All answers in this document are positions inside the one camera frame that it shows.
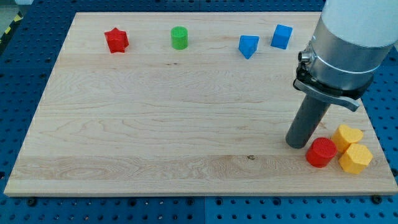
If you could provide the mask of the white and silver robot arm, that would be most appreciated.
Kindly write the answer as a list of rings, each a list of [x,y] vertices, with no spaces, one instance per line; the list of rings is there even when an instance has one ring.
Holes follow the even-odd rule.
[[[305,50],[294,87],[302,107],[351,111],[397,42],[397,0],[327,0]]]

